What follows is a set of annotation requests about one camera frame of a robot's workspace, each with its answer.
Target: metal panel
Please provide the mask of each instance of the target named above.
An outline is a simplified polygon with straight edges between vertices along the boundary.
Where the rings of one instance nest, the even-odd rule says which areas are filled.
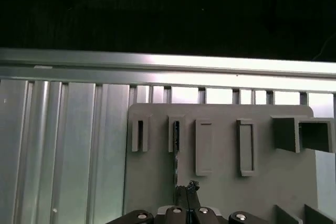
[[[85,223],[95,85],[70,83],[56,224]]]
[[[235,93],[239,94],[236,96],[236,103],[304,104],[304,94],[309,92],[309,104],[312,104],[311,106],[319,104],[318,109],[313,108],[316,115],[329,115],[330,111],[335,110],[330,106],[332,100],[330,97],[332,97],[331,93],[336,92],[336,63],[21,49],[0,49],[0,62],[7,64],[7,66],[0,66],[0,79],[125,84],[123,87],[129,89],[129,97],[122,99],[122,103],[127,103],[125,101],[128,100],[128,106],[137,102],[232,103],[234,97],[232,89],[236,89],[239,90]],[[10,66],[10,64],[23,65],[23,67]],[[35,64],[58,67],[43,69],[30,66]],[[68,67],[66,69],[60,66],[76,66],[76,68],[69,69]],[[37,224],[45,224],[49,221],[54,224],[60,223],[60,221],[84,223],[85,218],[87,218],[87,223],[94,224],[110,217],[114,218],[119,213],[120,194],[110,188],[108,192],[115,193],[117,200],[108,199],[108,194],[102,195],[103,189],[100,189],[99,186],[108,188],[103,179],[111,180],[114,175],[117,176],[118,172],[109,173],[108,171],[109,166],[113,167],[113,170],[114,166],[111,163],[107,164],[110,160],[107,152],[113,152],[113,150],[109,150],[112,149],[111,139],[113,137],[108,139],[107,135],[112,134],[109,127],[114,131],[119,129],[122,132],[122,123],[113,117],[111,120],[114,122],[105,128],[104,133],[101,131],[102,125],[99,122],[103,120],[104,113],[106,113],[105,121],[109,122],[109,111],[102,109],[104,108],[103,104],[107,104],[109,100],[108,97],[105,97],[106,101],[103,103],[103,88],[97,87],[95,111],[93,112],[94,86],[94,84],[70,83],[68,89],[67,84],[64,84],[62,88],[60,83],[50,84],[46,139],[39,183]],[[24,201],[22,202],[22,199],[27,197],[24,196],[27,195],[27,192],[23,190],[23,185],[27,185],[28,182],[25,179],[29,180],[30,175],[25,173],[26,166],[24,164],[26,154],[28,160],[32,157],[30,151],[26,152],[26,144],[29,124],[34,124],[29,117],[32,87],[33,84],[28,84],[26,81],[2,81],[0,84],[0,98],[4,92],[6,95],[12,96],[11,106],[4,108],[6,119],[12,119],[11,122],[15,121],[11,127],[13,125],[16,127],[14,131],[9,131],[8,127],[2,127],[1,134],[16,136],[21,130],[18,138],[11,137],[14,141],[8,142],[6,145],[0,142],[0,154],[5,154],[0,158],[6,158],[6,162],[0,163],[0,175],[9,174],[12,182],[15,182],[19,177],[17,186],[13,186],[12,182],[4,185],[0,180],[1,196],[3,194],[6,197],[11,196],[10,199],[5,198],[5,208],[1,205],[3,197],[0,197],[0,213],[1,216],[5,216],[2,222],[6,218],[12,220],[15,211],[14,219],[16,223],[19,223],[21,210],[25,214],[26,204]],[[0,99],[0,111],[2,112],[1,101],[2,99]],[[107,110],[124,111],[125,109],[126,111],[127,105],[118,107],[119,102],[117,99],[113,100],[113,108],[106,105]],[[89,132],[92,128],[91,117],[93,114],[95,117],[91,145]],[[53,171],[54,157],[56,157],[55,172]],[[330,207],[335,205],[332,199],[335,192],[335,186],[332,186],[335,181],[335,159],[332,164],[332,160],[325,157],[321,156],[320,159],[319,153],[317,153],[319,205],[321,210],[332,215],[334,212]],[[3,165],[6,163],[14,166],[10,166],[9,169]],[[118,183],[113,186],[118,187],[121,178],[119,179]],[[89,205],[86,213],[87,203],[84,198],[86,198],[87,190],[89,190]],[[112,211],[107,206],[102,206],[104,203],[110,207],[114,204],[113,207],[116,210]],[[50,209],[52,209],[51,219],[49,219]]]
[[[20,223],[35,223],[37,218],[48,96],[49,83],[46,81],[36,82],[31,98]]]
[[[127,54],[36,49],[0,49],[0,62],[48,66],[99,66],[156,70],[198,70],[286,76],[335,77],[336,63],[184,55]]]
[[[205,103],[207,104],[232,104],[232,89],[207,88],[205,91]]]
[[[276,105],[299,105],[300,93],[299,92],[274,92],[274,104]]]
[[[20,145],[25,117],[27,81],[0,83],[0,216],[2,223],[13,223]]]
[[[37,224],[50,223],[60,99],[61,83],[51,82],[49,87],[47,124],[38,194]]]
[[[336,92],[336,81],[327,78],[279,77],[257,74],[149,72],[144,70],[87,70],[1,67],[0,79],[50,80],[159,86],[226,87],[241,89]]]
[[[97,166],[90,204],[93,223],[104,224],[122,214],[124,165],[127,130],[129,86],[102,87],[101,114],[97,149]]]
[[[308,105],[313,109],[314,117],[334,117],[333,94],[309,93]],[[316,167],[319,209],[336,218],[335,154],[316,151]]]
[[[198,103],[198,88],[172,87],[172,103]]]

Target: gray panel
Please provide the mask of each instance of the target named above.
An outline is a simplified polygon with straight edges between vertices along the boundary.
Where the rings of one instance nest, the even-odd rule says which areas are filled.
[[[55,223],[85,223],[95,85],[70,83]]]
[[[152,120],[152,117],[150,117],[149,150],[147,152],[132,151],[131,129],[133,117],[137,117],[139,114],[147,114],[145,110],[141,113],[131,113],[132,108],[138,105],[146,104],[134,104],[129,108],[128,114],[127,172],[125,174],[123,211],[127,213],[142,209],[155,213],[158,207],[172,205],[173,203],[174,154],[169,152],[168,148],[167,116],[165,116],[167,127],[158,125],[156,120]]]
[[[93,223],[105,224],[122,214],[129,86],[102,87]]]
[[[308,94],[309,107],[318,118],[334,117],[333,94]],[[335,154],[316,151],[319,209],[336,218]]]
[[[35,82],[31,98],[27,156],[20,223],[36,223],[40,173],[45,141],[49,83]]]
[[[4,224],[13,223],[20,145],[26,105],[26,81],[0,83],[0,216]]]
[[[198,88],[172,87],[172,103],[198,103]]]
[[[156,209],[162,204],[171,205],[166,196],[172,187],[173,157],[167,156],[167,116],[185,114],[186,141],[184,151],[178,155],[178,185],[190,180],[199,182],[198,197],[204,206],[216,206],[223,216],[245,210],[263,219],[274,218],[274,204],[286,207],[302,217],[304,204],[317,206],[317,182],[315,153],[305,150],[299,154],[276,150],[272,140],[270,115],[312,116],[306,106],[273,105],[213,105],[213,104],[135,104],[129,109],[129,123],[133,115],[151,113],[151,135],[156,146],[147,153],[128,152],[127,175],[129,178],[125,200],[131,209],[145,206]],[[212,145],[207,145],[209,133],[203,137],[201,148],[212,149],[213,160],[209,176],[195,174],[195,120],[209,118],[212,125]],[[258,174],[241,178],[238,172],[239,149],[237,147],[237,118],[251,118],[258,129]]]
[[[61,83],[51,82],[49,87],[44,153],[40,174],[40,190],[38,195],[38,211],[36,221],[37,224],[45,224],[50,222],[60,98]]]
[[[232,89],[207,88],[205,103],[207,104],[232,104]]]

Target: screw head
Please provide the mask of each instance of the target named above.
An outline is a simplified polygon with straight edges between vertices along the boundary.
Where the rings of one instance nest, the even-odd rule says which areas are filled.
[[[209,210],[207,208],[205,208],[205,207],[201,207],[199,209],[199,211],[202,212],[202,213],[204,213],[204,214],[206,214],[207,212],[209,212]]]
[[[147,215],[141,214],[141,215],[138,215],[138,218],[139,219],[145,219],[145,218],[147,218]]]
[[[239,220],[246,220],[246,216],[242,215],[242,214],[237,214],[236,218],[239,219]]]

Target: cable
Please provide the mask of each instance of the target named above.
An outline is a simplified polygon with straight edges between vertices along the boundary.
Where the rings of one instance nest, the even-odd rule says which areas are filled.
[[[316,60],[317,58],[319,58],[319,57],[322,55],[322,53],[323,53],[323,51],[324,51],[326,45],[328,44],[328,42],[329,42],[333,37],[335,37],[335,35],[336,35],[336,32],[333,33],[328,39],[326,39],[326,41],[324,42],[323,46],[321,47],[321,51],[319,52],[318,55],[315,55],[315,56],[312,58],[312,61]]]

